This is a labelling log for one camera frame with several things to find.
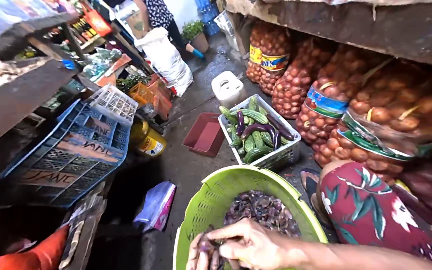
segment red plastic tray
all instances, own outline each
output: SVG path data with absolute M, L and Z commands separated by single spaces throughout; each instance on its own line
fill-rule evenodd
M 201 113 L 184 138 L 183 145 L 198 154 L 215 157 L 224 141 L 218 116 L 219 113 Z

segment yellow container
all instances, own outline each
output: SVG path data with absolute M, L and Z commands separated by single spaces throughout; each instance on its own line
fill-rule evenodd
M 152 129 L 148 122 L 140 120 L 131 127 L 129 148 L 154 158 L 166 148 L 166 139 Z

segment green herb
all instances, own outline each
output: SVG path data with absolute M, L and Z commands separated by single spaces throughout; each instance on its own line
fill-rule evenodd
M 128 94 L 129 90 L 133 88 L 139 82 L 147 84 L 151 80 L 151 77 L 143 77 L 141 75 L 129 75 L 126 79 L 117 79 L 116 88 Z
M 205 24 L 202 21 L 191 21 L 183 26 L 183 38 L 187 40 L 194 39 L 199 33 L 203 31 Z

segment white plastic crate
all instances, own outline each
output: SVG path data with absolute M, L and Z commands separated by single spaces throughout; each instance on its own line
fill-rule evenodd
M 90 106 L 105 116 L 125 125 L 132 126 L 138 109 L 138 102 L 111 84 L 97 90 L 90 99 Z
M 278 167 L 281 167 L 283 165 L 286 165 L 288 163 L 294 163 L 296 162 L 300 157 L 300 141 L 301 141 L 301 135 L 286 121 L 284 118 L 279 115 L 271 106 L 269 106 L 266 101 L 264 101 L 259 95 L 256 96 L 258 100 L 258 105 L 263 107 L 268 114 L 273 116 L 274 119 L 276 119 L 280 124 L 286 127 L 286 129 L 294 135 L 294 140 L 286 145 L 283 145 L 279 147 L 278 150 L 273 151 L 263 157 L 261 157 L 258 160 L 253 161 L 251 164 L 252 166 L 264 168 L 264 169 L 276 169 Z M 237 106 L 232 107 L 229 109 L 230 111 L 236 111 L 237 109 L 247 109 L 249 100 L 251 97 L 247 98 L 245 101 L 237 104 Z M 231 135 L 228 134 L 226 131 L 226 124 L 229 124 L 230 122 L 224 117 L 224 115 L 220 115 L 218 117 L 219 125 L 221 125 L 221 128 L 223 129 L 224 136 L 226 136 L 226 140 L 229 144 L 231 144 Z M 239 164 L 245 164 L 241 160 L 241 157 L 239 156 L 236 148 L 232 147 L 231 150 L 234 153 L 234 156 L 236 157 L 236 160 Z

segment hand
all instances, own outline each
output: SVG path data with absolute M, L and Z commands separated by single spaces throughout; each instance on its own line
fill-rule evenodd
M 189 245 L 188 262 L 186 263 L 186 270 L 208 270 L 209 257 L 205 252 L 199 252 L 198 243 L 203 236 L 201 232 Z
M 303 264 L 307 260 L 304 252 L 295 248 L 298 241 L 264 229 L 249 218 L 213 230 L 207 237 L 212 240 L 242 237 L 240 240 L 226 240 L 219 247 L 219 254 L 227 259 L 239 260 L 241 266 L 251 269 L 290 268 L 296 266 L 295 262 Z

